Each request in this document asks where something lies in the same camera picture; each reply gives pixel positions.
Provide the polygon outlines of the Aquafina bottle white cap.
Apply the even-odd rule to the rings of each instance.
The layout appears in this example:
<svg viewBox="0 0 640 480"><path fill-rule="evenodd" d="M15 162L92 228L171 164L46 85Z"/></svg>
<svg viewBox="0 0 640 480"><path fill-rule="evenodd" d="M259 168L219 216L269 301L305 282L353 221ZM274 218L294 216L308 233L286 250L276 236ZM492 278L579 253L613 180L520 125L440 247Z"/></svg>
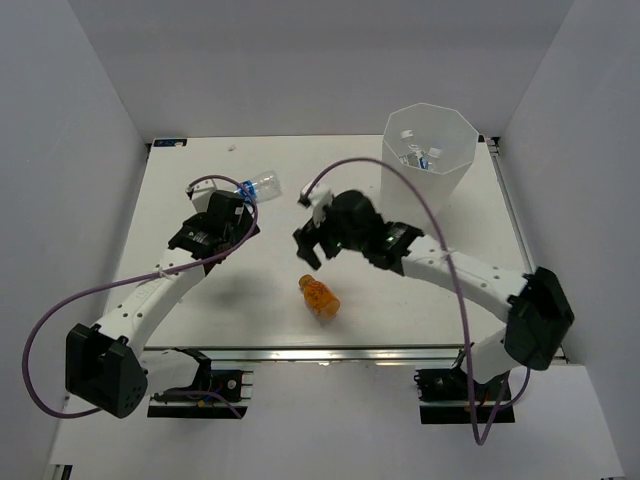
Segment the Aquafina bottle white cap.
<svg viewBox="0 0 640 480"><path fill-rule="evenodd" d="M275 171L265 171L241 183L236 190L246 202L261 203L273 200L282 195L282 187Z"/></svg>

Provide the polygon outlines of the orange plastic bottle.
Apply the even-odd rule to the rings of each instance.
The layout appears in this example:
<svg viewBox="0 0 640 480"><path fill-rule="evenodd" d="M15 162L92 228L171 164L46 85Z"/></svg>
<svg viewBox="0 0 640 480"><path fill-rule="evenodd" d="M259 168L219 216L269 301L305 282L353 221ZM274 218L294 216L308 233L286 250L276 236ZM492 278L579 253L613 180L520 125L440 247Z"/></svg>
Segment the orange plastic bottle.
<svg viewBox="0 0 640 480"><path fill-rule="evenodd" d="M330 320L337 315L341 302L323 282L312 275L303 275L298 284L307 308L316 317Z"/></svg>

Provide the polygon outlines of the clear bottle white green label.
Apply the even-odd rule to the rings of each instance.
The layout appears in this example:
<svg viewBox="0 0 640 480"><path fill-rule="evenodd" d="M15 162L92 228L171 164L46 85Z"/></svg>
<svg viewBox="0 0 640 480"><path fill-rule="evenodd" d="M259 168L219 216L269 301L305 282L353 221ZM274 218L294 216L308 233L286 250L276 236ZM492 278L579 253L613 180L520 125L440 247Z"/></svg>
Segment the clear bottle white green label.
<svg viewBox="0 0 640 480"><path fill-rule="evenodd" d="M402 163L414 168L426 169L424 149L416 142L413 131L402 131L400 138L406 150L405 154L400 157Z"/></svg>

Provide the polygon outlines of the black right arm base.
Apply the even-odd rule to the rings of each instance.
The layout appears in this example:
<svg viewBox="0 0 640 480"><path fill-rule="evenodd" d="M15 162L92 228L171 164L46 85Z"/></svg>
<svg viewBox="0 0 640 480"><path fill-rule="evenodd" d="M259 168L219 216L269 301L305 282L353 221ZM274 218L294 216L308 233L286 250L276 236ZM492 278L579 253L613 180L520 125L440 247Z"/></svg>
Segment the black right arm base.
<svg viewBox="0 0 640 480"><path fill-rule="evenodd" d="M406 347L415 362L413 376L419 399L420 420L423 425L470 425L467 377L459 364L462 348ZM486 425L502 388L501 375L486 384L474 381L477 421ZM513 424L514 408L509 406L511 389L506 387L494 424Z"/></svg>

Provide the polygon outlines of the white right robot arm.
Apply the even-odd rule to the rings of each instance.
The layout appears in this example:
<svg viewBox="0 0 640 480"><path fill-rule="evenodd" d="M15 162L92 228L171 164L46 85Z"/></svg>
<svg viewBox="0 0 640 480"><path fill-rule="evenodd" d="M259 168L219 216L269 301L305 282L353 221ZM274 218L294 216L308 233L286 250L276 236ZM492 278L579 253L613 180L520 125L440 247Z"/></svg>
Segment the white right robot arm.
<svg viewBox="0 0 640 480"><path fill-rule="evenodd" d="M497 333L470 348L471 363L451 374L453 390L472 399L488 382L518 366L549 368L575 316L557 275L504 270L456 251L411 225L386 221L358 190L334 195L323 185L305 186L299 202L311 218L294 233L297 255L312 269L341 251L360 253L372 266L425 281L482 307L503 322Z"/></svg>

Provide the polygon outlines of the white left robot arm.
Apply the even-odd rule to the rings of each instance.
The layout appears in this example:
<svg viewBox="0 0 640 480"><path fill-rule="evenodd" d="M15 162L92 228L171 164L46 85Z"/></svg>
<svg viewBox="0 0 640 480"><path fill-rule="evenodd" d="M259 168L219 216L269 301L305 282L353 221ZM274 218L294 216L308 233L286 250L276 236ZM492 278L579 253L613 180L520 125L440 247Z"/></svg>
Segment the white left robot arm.
<svg viewBox="0 0 640 480"><path fill-rule="evenodd" d="M222 262L223 252L258 231L241 195L212 192L204 210L169 240L157 278L141 282L92 325L78 324L67 334L66 389L117 418L130 415L147 395L199 399L218 391L203 353L148 352L145 346L184 295Z"/></svg>

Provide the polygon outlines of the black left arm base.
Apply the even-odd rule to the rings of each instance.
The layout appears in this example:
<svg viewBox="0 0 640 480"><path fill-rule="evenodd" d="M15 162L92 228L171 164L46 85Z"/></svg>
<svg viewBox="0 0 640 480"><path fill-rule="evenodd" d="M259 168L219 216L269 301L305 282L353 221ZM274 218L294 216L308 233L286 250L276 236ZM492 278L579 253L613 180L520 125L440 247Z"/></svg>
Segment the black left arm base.
<svg viewBox="0 0 640 480"><path fill-rule="evenodd" d="M251 371L216 366L194 349L147 352L143 359L149 374L149 418L240 420L247 413Z"/></svg>

